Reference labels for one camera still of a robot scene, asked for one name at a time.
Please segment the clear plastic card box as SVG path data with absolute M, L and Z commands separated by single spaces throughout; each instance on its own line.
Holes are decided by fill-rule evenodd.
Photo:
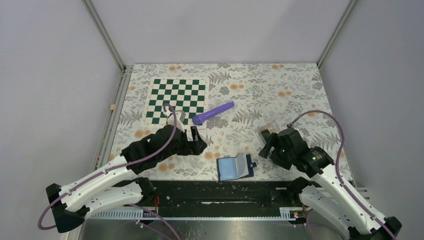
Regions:
M 273 121 L 266 123 L 264 126 L 260 126 L 256 129 L 256 136 L 261 144 L 262 147 L 264 147 L 271 137 L 271 134 L 276 133 L 278 134 L 281 131 L 279 125 Z

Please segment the floral tablecloth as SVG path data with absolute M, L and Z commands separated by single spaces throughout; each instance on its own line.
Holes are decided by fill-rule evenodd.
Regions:
M 294 180 L 302 173 L 259 157 L 262 146 L 256 129 L 273 121 L 284 129 L 295 121 L 295 128 L 308 145 L 321 147 L 333 159 L 339 159 L 342 175 L 352 180 L 345 153 L 338 151 L 340 134 L 328 117 L 331 108 L 315 63 L 136 64 L 121 104 L 114 139 L 102 159 L 104 163 L 117 157 L 130 143 L 156 131 L 141 123 L 153 79 L 205 79 L 209 81 L 207 109 L 231 101 L 235 106 L 199 128 L 208 145 L 201 155 L 171 156 L 144 171 L 143 176 L 151 180 L 216 180 L 218 158 L 250 154 L 257 164 L 254 180 Z

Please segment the green white chessboard mat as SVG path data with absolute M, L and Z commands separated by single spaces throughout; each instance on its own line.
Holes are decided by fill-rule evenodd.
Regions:
M 175 111 L 182 111 L 182 123 L 192 126 L 192 118 L 206 112 L 208 108 L 210 81 L 190 78 L 154 78 L 149 86 L 141 123 L 157 127 L 167 122 L 163 105 L 171 105 Z

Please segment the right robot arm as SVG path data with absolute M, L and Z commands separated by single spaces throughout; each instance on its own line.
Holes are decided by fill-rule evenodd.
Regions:
M 301 134 L 289 127 L 279 133 L 258 133 L 259 152 L 284 169 L 291 167 L 308 178 L 298 177 L 287 186 L 287 201 L 306 205 L 326 218 L 348 240 L 392 240 L 402 224 L 372 206 L 340 173 L 334 160 L 320 147 L 309 147 Z

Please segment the blue leather card holder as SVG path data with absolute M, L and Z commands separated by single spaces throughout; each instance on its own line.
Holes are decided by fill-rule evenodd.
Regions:
M 250 154 L 235 157 L 223 157 L 216 160 L 219 182 L 251 178 L 257 163 L 252 161 Z

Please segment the purple cylindrical tube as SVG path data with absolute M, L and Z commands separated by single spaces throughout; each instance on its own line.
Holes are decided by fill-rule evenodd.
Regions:
M 216 115 L 219 115 L 235 106 L 235 103 L 233 101 L 225 103 L 221 106 L 218 106 L 216 108 L 213 108 L 207 112 L 197 114 L 192 118 L 192 122 L 195 125 L 202 125 L 205 121 L 215 117 Z

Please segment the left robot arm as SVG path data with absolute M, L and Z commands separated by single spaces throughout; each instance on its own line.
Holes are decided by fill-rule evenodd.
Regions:
M 173 156 L 199 156 L 207 148 L 197 127 L 187 131 L 165 125 L 156 133 L 132 142 L 120 155 L 85 177 L 67 184 L 53 183 L 46 188 L 54 218 L 54 228 L 59 233 L 79 227 L 88 217 L 117 207 L 140 202 L 152 204 L 155 192 L 143 171 L 155 168 Z

